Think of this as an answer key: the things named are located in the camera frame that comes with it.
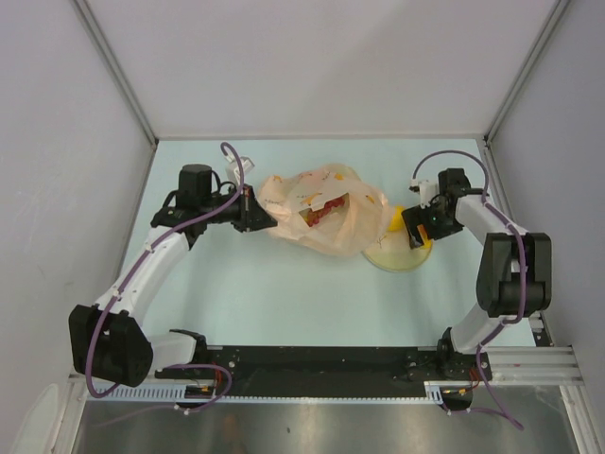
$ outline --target white table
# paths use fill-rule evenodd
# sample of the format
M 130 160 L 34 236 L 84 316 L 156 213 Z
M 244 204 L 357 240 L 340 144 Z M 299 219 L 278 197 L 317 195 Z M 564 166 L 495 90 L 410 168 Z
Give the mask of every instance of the white table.
M 232 141 L 256 168 L 247 183 L 290 176 L 341 162 L 381 188 L 391 204 L 412 206 L 407 190 L 415 165 L 429 152 L 454 148 L 479 155 L 473 140 L 248 140 Z M 217 141 L 161 142 L 130 239 L 126 263 L 140 251 L 149 222 L 177 188 L 185 164 L 207 164 L 225 179 Z M 482 172 L 460 156 L 429 160 L 421 177 L 436 179 L 463 166 L 473 186 Z M 417 270 L 381 271 L 361 254 L 336 258 L 270 237 L 210 225 L 168 276 L 144 321 L 148 335 L 182 328 L 210 344 L 428 346 L 475 303 L 482 247 L 465 230 L 436 242 Z M 320 282 L 329 282 L 328 286 Z M 533 345 L 527 321 L 507 329 L 494 345 Z

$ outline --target purple cable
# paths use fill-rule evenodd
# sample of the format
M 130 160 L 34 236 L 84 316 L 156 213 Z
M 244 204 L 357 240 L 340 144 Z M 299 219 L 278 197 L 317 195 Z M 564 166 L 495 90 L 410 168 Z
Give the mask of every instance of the purple cable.
M 202 222 L 202 221 L 204 221 L 208 218 L 211 218 L 212 216 L 215 216 L 218 213 L 222 212 L 223 210 L 228 208 L 230 205 L 232 205 L 237 200 L 237 198 L 240 196 L 240 194 L 242 193 L 242 191 L 244 189 L 244 167 L 242 166 L 241 159 L 239 159 L 239 155 L 237 154 L 237 151 L 235 151 L 235 148 L 233 148 L 231 146 L 231 144 L 229 144 L 227 142 L 223 142 L 222 144 L 220 144 L 220 150 L 222 151 L 222 153 L 225 156 L 228 155 L 227 150 L 230 151 L 233 154 L 235 162 L 237 163 L 237 168 L 239 169 L 240 181 L 239 181 L 239 184 L 237 185 L 237 188 L 235 189 L 235 193 L 233 194 L 233 196 L 230 199 L 228 199 L 225 203 L 220 205 L 217 209 L 215 209 L 209 213 L 206 213 L 205 215 L 201 215 L 197 218 L 187 220 L 186 222 L 183 222 L 183 223 L 177 225 L 176 227 L 173 227 L 170 230 L 166 231 L 165 233 L 160 235 L 155 241 L 153 241 L 153 243 L 151 243 L 151 248 L 150 248 L 151 250 L 154 250 L 162 241 L 164 241 L 166 238 L 168 238 L 175 232 L 178 232 L 192 224 Z M 137 261 L 134 263 L 134 265 L 132 266 L 132 268 L 130 269 L 130 271 L 128 272 L 128 274 L 126 275 L 126 277 L 124 278 L 124 280 L 122 281 L 120 286 L 118 287 L 118 289 L 117 289 L 118 294 L 122 294 L 122 292 L 124 291 L 126 286 L 129 284 L 129 282 L 134 277 L 134 274 L 136 274 L 136 272 L 141 268 L 141 265 L 143 265 L 143 262 L 145 262 L 145 259 L 147 258 L 147 256 L 149 254 L 150 254 L 150 252 L 148 250 L 145 250 L 141 254 L 141 256 L 137 259 Z M 117 302 L 117 299 L 118 299 L 118 296 L 113 296 L 110 299 L 110 301 L 107 303 L 105 308 L 103 309 L 103 312 L 101 312 L 101 316 L 98 318 L 98 322 L 96 323 L 95 330 L 93 331 L 93 335 L 91 336 L 91 343 L 88 346 L 88 353 L 86 355 L 86 365 L 84 367 L 84 375 L 86 376 L 86 387 L 88 388 L 88 392 L 91 394 L 91 396 L 96 397 L 97 399 L 105 397 L 106 395 L 111 393 L 113 390 L 115 390 L 119 386 L 117 383 L 114 383 L 107 391 L 105 391 L 103 393 L 99 393 L 95 389 L 95 385 L 93 384 L 93 359 L 95 357 L 96 343 L 98 342 L 98 338 L 101 334 L 101 330 L 103 329 L 103 324 L 105 323 L 105 320 L 107 319 L 107 316 L 110 313 L 110 310 L 112 310 L 113 305 L 115 305 L 115 303 Z
M 231 373 L 224 367 L 216 366 L 215 364 L 178 364 L 178 365 L 170 366 L 167 369 L 214 369 L 216 371 L 220 371 L 222 374 L 224 374 L 227 377 L 227 384 L 225 385 L 225 389 L 223 390 L 223 392 L 221 394 L 215 395 L 208 402 L 205 402 L 201 407 L 198 407 L 196 409 L 185 409 L 185 410 L 189 410 L 189 413 L 197 413 L 199 411 L 206 410 L 208 407 L 213 406 L 218 400 L 220 400 L 225 395 L 227 395 L 227 393 L 229 392 L 229 390 L 231 389 L 232 384 L 233 384 L 233 377 L 232 377 Z M 104 428 L 105 426 L 110 426 L 111 424 L 119 423 L 120 421 L 125 421 L 127 419 L 130 419 L 133 416 L 138 416 L 139 414 L 147 413 L 148 411 L 168 410 L 168 409 L 174 409 L 174 408 L 175 407 L 173 405 L 167 405 L 167 404 L 166 405 L 153 405 L 151 407 L 144 407 L 143 409 L 139 409 L 139 410 L 124 414 L 122 416 L 118 416 L 116 418 L 110 419 L 109 421 L 105 421 L 100 424 L 95 424 L 94 427 L 95 428 Z
M 467 158 L 471 158 L 473 161 L 475 161 L 477 164 L 479 164 L 479 166 L 481 167 L 481 170 L 483 170 L 483 176 L 485 177 L 485 183 L 483 185 L 483 192 L 481 193 L 481 201 L 483 202 L 483 206 L 485 206 L 498 219 L 500 219 L 500 221 L 502 221 L 502 223 L 505 225 L 505 227 L 514 235 L 514 237 L 517 241 L 517 248 L 519 249 L 519 269 L 520 269 L 519 272 L 520 272 L 520 281 L 521 281 L 521 291 L 520 291 L 520 295 L 519 295 L 519 310 L 517 312 L 517 316 L 512 320 L 503 320 L 501 322 L 501 324 L 499 324 L 494 329 L 494 331 L 492 333 L 490 333 L 484 340 L 482 340 L 481 343 L 476 347 L 475 361 L 476 361 L 477 366 L 479 366 L 481 364 L 481 350 L 483 349 L 483 347 L 485 345 L 487 345 L 488 343 L 490 343 L 491 341 L 493 341 L 502 332 L 502 330 L 505 328 L 506 325 L 517 324 L 523 320 L 523 316 L 525 315 L 525 311 L 526 311 L 526 295 L 527 295 L 526 250 L 525 250 L 525 246 L 523 244 L 523 239 L 521 238 L 521 234 L 519 233 L 517 228 L 512 224 L 512 222 L 504 214 L 502 214 L 500 212 L 500 210 L 498 210 L 495 206 L 493 206 L 491 203 L 488 202 L 488 187 L 490 185 L 490 177 L 488 174 L 488 169 L 481 162 L 481 160 L 477 159 L 471 153 L 467 153 L 466 151 L 459 151 L 456 149 L 446 149 L 443 151 L 436 151 L 434 153 L 430 153 L 430 154 L 424 156 L 424 158 L 418 163 L 418 165 L 414 169 L 412 178 L 413 179 L 416 178 L 416 176 L 418 174 L 418 170 L 420 170 L 420 167 L 426 161 L 428 161 L 429 159 L 431 159 L 435 156 L 439 156 L 441 154 L 460 154 L 462 156 L 466 156 Z M 524 426 L 510 414 L 509 410 L 504 406 L 504 404 L 495 395 L 493 387 L 490 384 L 487 377 L 485 376 L 483 369 L 481 367 L 477 367 L 477 369 L 479 371 L 479 374 L 481 375 L 481 379 L 483 380 L 483 383 L 485 383 L 485 388 L 488 390 L 488 393 L 492 397 L 493 402 L 495 402 L 495 404 L 498 406 L 498 408 L 501 411 L 493 410 L 493 409 L 483 409 L 483 408 L 474 408 L 474 409 L 461 410 L 461 411 L 450 411 L 445 406 L 445 404 L 442 405 L 443 409 L 447 410 L 448 414 L 450 414 L 450 413 L 456 413 L 456 414 L 467 413 L 468 414 L 471 412 L 497 414 L 498 416 L 502 416 L 503 418 L 508 419 L 515 428 L 517 428 L 519 430 L 525 430 Z

